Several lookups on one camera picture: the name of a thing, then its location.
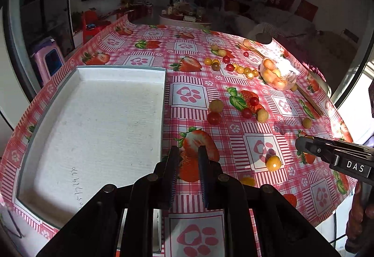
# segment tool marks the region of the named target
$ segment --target hand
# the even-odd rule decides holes
[[[363,207],[361,206],[361,189],[362,184],[360,181],[357,182],[355,188],[355,194],[353,196],[352,208],[349,212],[347,228],[345,234],[349,240],[354,240],[362,233],[362,219],[363,219]],[[370,204],[365,209],[365,214],[370,219],[374,219],[374,204]]]

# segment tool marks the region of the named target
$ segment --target pink checkered tablecloth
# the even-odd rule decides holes
[[[23,164],[33,127],[56,93],[61,82],[78,65],[84,64],[84,53],[102,52],[110,55],[111,65],[156,66],[167,69],[163,154],[175,145],[174,138],[190,127],[201,128],[214,140],[224,173],[235,178],[252,176],[257,186],[272,184],[282,194],[292,193],[297,198],[298,211],[314,226],[327,219],[355,185],[329,169],[319,158],[313,164],[303,163],[294,143],[300,131],[305,130],[302,119],[307,117],[299,100],[306,102],[296,91],[277,91],[260,78],[248,80],[243,74],[228,72],[225,64],[212,71],[203,64],[204,57],[218,58],[210,51],[212,44],[232,51],[231,61],[251,68],[259,67],[261,58],[254,52],[244,57],[240,44],[243,38],[203,29],[175,26],[136,26],[123,16],[97,34],[60,68],[42,88],[16,126],[0,163],[0,202],[24,217],[29,225],[50,239],[58,230],[31,212],[22,208],[16,197],[17,179]],[[312,95],[324,115],[313,121],[306,132],[329,139],[351,140],[350,134],[336,108],[322,89],[308,80],[306,69],[275,40],[269,45],[253,44],[267,56],[287,56],[300,71],[298,85]],[[171,64],[181,58],[196,58],[202,65],[200,72],[174,71]],[[227,88],[239,93],[249,90],[259,95],[260,103],[269,112],[266,123],[255,117],[244,119],[229,102]],[[222,120],[218,125],[206,121],[209,102],[220,99],[224,103]],[[269,172],[264,156],[273,149],[281,158],[282,167]],[[207,211],[203,207],[200,182],[178,180],[175,202],[169,212],[163,212],[162,251],[155,256],[224,256],[223,212]]]

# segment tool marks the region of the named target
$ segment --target wooden stick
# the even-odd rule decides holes
[[[250,46],[250,43],[247,41],[247,39],[245,39],[243,41],[243,45],[248,48],[248,50],[251,50],[252,52],[256,53],[259,57],[261,57],[262,59],[265,58],[265,56],[263,56],[257,49],[253,48],[252,46]],[[313,108],[315,109],[315,111],[319,114],[319,116],[323,116],[323,112],[321,109],[319,109],[318,105],[312,100],[312,98],[310,97],[310,95],[306,94],[306,92],[304,90],[302,90],[298,84],[296,84],[297,86],[297,90],[302,94],[302,96],[313,106]]]

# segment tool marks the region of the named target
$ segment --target wooden chopstick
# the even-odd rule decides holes
[[[251,47],[251,46],[247,46],[247,45],[245,45],[244,44],[244,42],[243,42],[243,45],[246,47],[246,48],[248,48],[248,50],[251,50],[252,52],[254,52],[254,53],[256,53],[259,57],[261,57],[262,59],[264,59],[265,58],[265,56],[263,56],[257,49],[255,49],[255,48],[253,48],[253,47]],[[318,115],[320,116],[320,117],[322,117],[323,116],[323,112],[322,112],[322,110],[321,109],[319,109],[319,107],[318,107],[318,105],[314,102],[314,100],[312,100],[312,98],[310,97],[310,95],[308,95],[304,90],[302,90],[301,88],[300,88],[300,86],[298,85],[298,84],[296,84],[296,86],[297,86],[297,90],[302,94],[302,96],[313,106],[313,108],[315,109],[315,111],[318,113]]]

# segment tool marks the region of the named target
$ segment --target screw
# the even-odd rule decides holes
[[[229,178],[230,177],[225,173],[218,176],[218,180],[220,180],[221,182],[227,182],[229,180]]]
[[[106,193],[110,193],[115,189],[115,186],[113,184],[107,184],[103,187],[103,191]]]
[[[150,173],[147,176],[148,181],[154,182],[158,179],[158,175],[156,173]]]
[[[267,194],[271,194],[274,191],[273,187],[269,184],[262,186],[262,190]]]

